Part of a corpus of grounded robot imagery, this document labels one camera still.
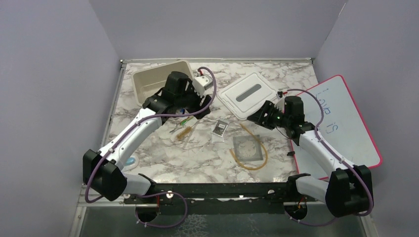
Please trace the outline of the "clear glass pipette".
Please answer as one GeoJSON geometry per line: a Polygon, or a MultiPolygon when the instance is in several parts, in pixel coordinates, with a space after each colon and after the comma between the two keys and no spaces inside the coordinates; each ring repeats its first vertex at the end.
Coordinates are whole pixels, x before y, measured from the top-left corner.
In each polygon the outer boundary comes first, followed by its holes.
{"type": "Polygon", "coordinates": [[[198,120],[193,126],[192,126],[192,130],[190,131],[189,135],[187,136],[187,139],[183,145],[183,149],[187,150],[187,149],[193,149],[196,147],[196,143],[194,141],[194,132],[197,128],[197,126],[201,123],[201,120],[198,120]]]}

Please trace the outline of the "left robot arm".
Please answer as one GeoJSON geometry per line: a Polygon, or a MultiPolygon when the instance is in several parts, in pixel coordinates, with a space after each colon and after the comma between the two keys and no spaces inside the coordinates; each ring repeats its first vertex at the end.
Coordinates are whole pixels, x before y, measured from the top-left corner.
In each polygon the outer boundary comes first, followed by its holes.
{"type": "Polygon", "coordinates": [[[201,119],[208,115],[216,91],[213,72],[193,79],[182,72],[171,72],[165,85],[145,100],[135,118],[119,135],[98,151],[89,149],[85,152],[85,201],[93,203],[99,198],[114,201],[122,195],[137,195],[142,202],[151,202],[155,198],[153,180],[145,175],[124,174],[122,170],[128,158],[169,118],[193,116],[201,119]],[[89,199],[91,189],[99,193],[99,198],[89,199]]]}

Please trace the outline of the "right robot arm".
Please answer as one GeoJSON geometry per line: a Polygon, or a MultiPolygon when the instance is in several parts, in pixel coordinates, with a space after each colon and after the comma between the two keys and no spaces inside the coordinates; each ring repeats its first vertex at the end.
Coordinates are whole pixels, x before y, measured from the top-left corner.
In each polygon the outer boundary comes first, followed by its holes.
{"type": "Polygon", "coordinates": [[[327,182],[308,173],[289,178],[286,197],[297,201],[304,195],[326,204],[334,217],[365,216],[374,206],[372,175],[365,165],[356,165],[342,156],[324,139],[318,126],[305,120],[304,103],[298,96],[285,97],[284,110],[271,101],[248,116],[248,120],[273,130],[283,128],[287,136],[326,172],[327,182]]]}

